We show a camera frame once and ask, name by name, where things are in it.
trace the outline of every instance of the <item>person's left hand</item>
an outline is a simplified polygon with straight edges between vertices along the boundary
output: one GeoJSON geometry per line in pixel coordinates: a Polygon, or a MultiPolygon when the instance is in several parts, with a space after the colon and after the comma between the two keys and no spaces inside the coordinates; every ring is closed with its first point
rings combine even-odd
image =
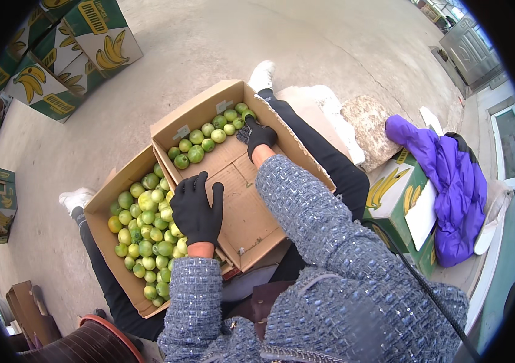
{"type": "Polygon", "coordinates": [[[217,236],[223,222],[223,184],[213,184],[213,206],[209,206],[205,183],[208,173],[184,179],[177,185],[170,205],[177,227],[187,236],[187,246],[210,242],[217,247],[217,236]]]}

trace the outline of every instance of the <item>purple jacket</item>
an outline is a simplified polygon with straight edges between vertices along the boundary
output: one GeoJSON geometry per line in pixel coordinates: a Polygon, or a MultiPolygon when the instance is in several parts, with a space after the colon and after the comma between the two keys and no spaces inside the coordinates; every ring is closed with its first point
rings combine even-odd
{"type": "Polygon", "coordinates": [[[437,190],[435,251],[443,267],[455,266],[474,252],[485,214],[487,182],[477,158],[454,132],[444,136],[417,128],[399,115],[386,120],[386,136],[403,145],[437,190]]]}

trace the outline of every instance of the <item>blue tweed jacket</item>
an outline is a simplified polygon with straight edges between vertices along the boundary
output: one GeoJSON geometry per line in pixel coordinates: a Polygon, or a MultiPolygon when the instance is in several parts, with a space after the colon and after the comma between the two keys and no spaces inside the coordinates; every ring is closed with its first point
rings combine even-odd
{"type": "MultiPolygon", "coordinates": [[[[460,339],[418,282],[348,208],[284,156],[255,185],[310,266],[277,299],[263,341],[241,317],[221,321],[218,262],[175,261],[158,344],[167,362],[451,362],[460,339]]],[[[468,299],[430,283],[461,326],[468,299]]]]}

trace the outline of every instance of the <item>concrete ground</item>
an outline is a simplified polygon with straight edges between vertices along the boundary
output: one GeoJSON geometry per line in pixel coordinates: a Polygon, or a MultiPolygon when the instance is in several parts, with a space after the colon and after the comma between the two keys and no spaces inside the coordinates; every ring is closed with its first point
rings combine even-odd
{"type": "MultiPolygon", "coordinates": [[[[19,210],[0,245],[0,296],[31,280],[62,334],[106,307],[75,222],[58,195],[99,189],[150,142],[149,126],[219,80],[276,62],[274,91],[324,84],[344,102],[370,95],[418,126],[428,107],[457,130],[460,93],[429,52],[442,33],[406,0],[119,0],[144,57],[61,125],[14,101],[0,167],[16,172],[19,210]]],[[[147,359],[160,360],[151,343],[147,359]]]]}

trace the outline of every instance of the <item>black glove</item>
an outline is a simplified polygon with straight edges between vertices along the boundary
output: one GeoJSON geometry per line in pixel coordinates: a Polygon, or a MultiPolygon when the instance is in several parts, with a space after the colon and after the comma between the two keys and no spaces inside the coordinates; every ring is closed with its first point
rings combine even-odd
{"type": "Polygon", "coordinates": [[[217,236],[223,222],[223,184],[213,184],[213,207],[209,206],[205,182],[206,171],[184,179],[177,185],[170,205],[177,227],[187,236],[187,246],[211,242],[217,247],[217,236]]]}
{"type": "Polygon", "coordinates": [[[267,145],[270,148],[276,144],[278,135],[269,126],[262,126],[256,123],[253,116],[245,116],[246,125],[237,132],[237,140],[247,145],[247,156],[253,163],[253,149],[258,145],[267,145]]]}

